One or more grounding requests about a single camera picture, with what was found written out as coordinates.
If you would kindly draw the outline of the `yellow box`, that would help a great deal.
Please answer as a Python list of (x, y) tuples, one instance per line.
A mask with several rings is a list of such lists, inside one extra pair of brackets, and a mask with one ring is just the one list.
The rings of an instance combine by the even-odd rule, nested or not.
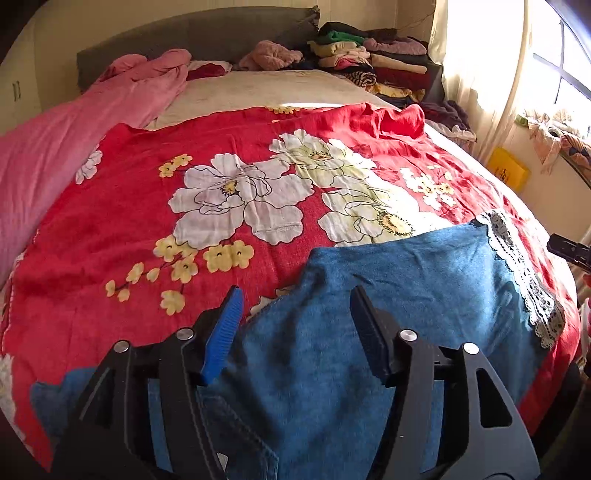
[(515, 193), (523, 190), (531, 174), (525, 163), (502, 147), (494, 149), (487, 163), (487, 169)]

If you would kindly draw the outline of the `red floral blanket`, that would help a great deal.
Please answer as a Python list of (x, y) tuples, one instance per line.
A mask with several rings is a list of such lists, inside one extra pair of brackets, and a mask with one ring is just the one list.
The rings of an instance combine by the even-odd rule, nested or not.
[(41, 464), (118, 340), (162, 341), (231, 287), (242, 329), (202, 397), (233, 478), (365, 474), (393, 393), (356, 334), (356, 285), (434, 343), (477, 344), (530, 432), (549, 413), (580, 336), (572, 274), (421, 108), (121, 124), (91, 158), (18, 258), (2, 322), (2, 402)]

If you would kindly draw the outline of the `dark purple garment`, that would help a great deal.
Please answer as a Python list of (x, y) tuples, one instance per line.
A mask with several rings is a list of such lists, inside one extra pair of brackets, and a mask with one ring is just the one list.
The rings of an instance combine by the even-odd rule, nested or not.
[(467, 113), (453, 100), (444, 100), (440, 103), (420, 102), (419, 106), (423, 109), (427, 120), (444, 125), (450, 130), (454, 128), (461, 131), (471, 130)]

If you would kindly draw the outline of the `cream curtain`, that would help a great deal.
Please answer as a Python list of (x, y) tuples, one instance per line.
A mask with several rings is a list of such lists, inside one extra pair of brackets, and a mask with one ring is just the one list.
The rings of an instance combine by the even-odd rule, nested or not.
[(473, 156), (488, 162), (509, 133), (528, 54), (528, 1), (438, 1), (429, 55), (444, 68), (446, 96), (468, 114)]

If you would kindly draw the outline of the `stack of folded clothes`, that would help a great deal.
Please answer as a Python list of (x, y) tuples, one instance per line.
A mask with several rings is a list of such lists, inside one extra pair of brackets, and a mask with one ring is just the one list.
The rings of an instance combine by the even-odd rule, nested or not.
[(428, 52), (428, 43), (401, 36), (394, 28), (362, 31), (328, 22), (308, 40), (315, 67), (341, 76), (401, 109), (410, 104), (445, 100), (443, 67)]

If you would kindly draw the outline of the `pink quilt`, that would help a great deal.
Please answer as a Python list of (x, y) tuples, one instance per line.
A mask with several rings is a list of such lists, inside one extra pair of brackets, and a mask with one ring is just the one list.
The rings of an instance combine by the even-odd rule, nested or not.
[(119, 123), (142, 128), (184, 90), (191, 54), (114, 60), (77, 99), (1, 136), (1, 280), (39, 222), (103, 136)]

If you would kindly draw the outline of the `beige bed sheet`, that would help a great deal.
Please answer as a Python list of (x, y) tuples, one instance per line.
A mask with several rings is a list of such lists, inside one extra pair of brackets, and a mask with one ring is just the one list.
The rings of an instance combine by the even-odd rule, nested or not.
[(186, 88), (147, 128), (157, 130), (216, 112), (251, 107), (337, 107), (388, 103), (345, 78), (321, 70), (232, 71), (186, 83)]

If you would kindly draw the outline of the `dark red pillow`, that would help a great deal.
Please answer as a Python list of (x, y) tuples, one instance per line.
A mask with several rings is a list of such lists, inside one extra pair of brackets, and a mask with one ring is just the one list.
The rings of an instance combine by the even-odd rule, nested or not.
[(224, 68), (224, 66), (207, 63), (188, 71), (186, 80), (193, 81), (198, 79), (221, 77), (227, 73), (228, 71)]

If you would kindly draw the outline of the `pink crumpled garment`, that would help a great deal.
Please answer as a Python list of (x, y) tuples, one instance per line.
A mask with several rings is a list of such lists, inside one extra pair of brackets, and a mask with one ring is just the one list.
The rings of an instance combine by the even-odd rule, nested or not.
[(238, 62), (238, 67), (243, 71), (279, 71), (301, 62), (303, 58), (301, 51), (263, 40)]

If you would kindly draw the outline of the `grey headboard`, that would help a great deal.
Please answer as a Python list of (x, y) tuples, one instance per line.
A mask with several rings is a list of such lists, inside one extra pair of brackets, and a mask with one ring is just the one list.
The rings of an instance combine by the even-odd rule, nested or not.
[(187, 50), (195, 60), (238, 63), (257, 43), (270, 40), (294, 50), (314, 39), (321, 9), (279, 6), (228, 7), (192, 12), (119, 33), (76, 55), (77, 86), (86, 91), (111, 62), (126, 54), (154, 59)]

